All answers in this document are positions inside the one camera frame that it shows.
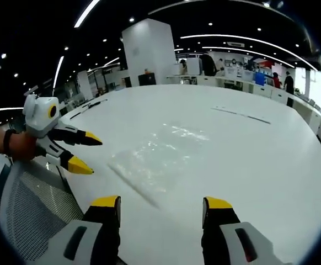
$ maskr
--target black wristband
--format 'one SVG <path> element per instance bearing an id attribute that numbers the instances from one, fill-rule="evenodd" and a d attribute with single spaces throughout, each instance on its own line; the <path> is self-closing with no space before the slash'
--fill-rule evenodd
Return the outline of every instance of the black wristband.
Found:
<path id="1" fill-rule="evenodd" d="M 4 153 L 8 156 L 11 156 L 11 151 L 10 151 L 10 138 L 12 134 L 15 134 L 16 131 L 13 129 L 9 129 L 5 132 L 5 137 L 4 137 Z"/>

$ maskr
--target human arm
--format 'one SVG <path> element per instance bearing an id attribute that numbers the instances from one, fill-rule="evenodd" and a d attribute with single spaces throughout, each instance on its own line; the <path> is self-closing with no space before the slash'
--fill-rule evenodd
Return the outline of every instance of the human arm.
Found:
<path id="1" fill-rule="evenodd" d="M 5 131 L 0 128 L 0 153 L 4 153 Z M 14 160 L 31 160 L 34 158 L 36 138 L 28 133 L 12 134 L 9 149 Z"/>

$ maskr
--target human hand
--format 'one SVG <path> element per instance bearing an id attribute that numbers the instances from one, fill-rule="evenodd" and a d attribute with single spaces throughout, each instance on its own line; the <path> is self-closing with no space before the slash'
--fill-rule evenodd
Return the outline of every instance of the human hand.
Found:
<path id="1" fill-rule="evenodd" d="M 36 138 L 27 132 L 12 134 L 9 147 L 14 160 L 32 160 L 35 157 Z"/>

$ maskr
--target blue object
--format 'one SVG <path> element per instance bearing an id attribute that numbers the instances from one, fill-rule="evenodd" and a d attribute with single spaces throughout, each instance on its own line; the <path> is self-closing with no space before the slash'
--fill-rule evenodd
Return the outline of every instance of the blue object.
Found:
<path id="1" fill-rule="evenodd" d="M 256 73 L 255 83 L 260 84 L 261 86 L 265 85 L 265 75 L 263 73 Z"/>

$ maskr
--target white table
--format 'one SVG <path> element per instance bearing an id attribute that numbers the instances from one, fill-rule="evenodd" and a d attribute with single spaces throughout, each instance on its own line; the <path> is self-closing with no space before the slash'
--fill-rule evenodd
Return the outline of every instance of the white table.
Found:
<path id="1" fill-rule="evenodd" d="M 63 117 L 104 141 L 64 145 L 95 170 L 70 174 L 68 182 L 83 211 L 95 198 L 122 197 L 125 262 L 203 264 L 207 195 L 230 202 L 283 262 L 299 262 L 313 247 L 321 233 L 321 145 L 296 111 L 205 86 L 127 88 L 93 101 L 105 98 L 71 121 L 80 108 Z M 123 177 L 108 166 L 117 160 L 126 167 Z"/>

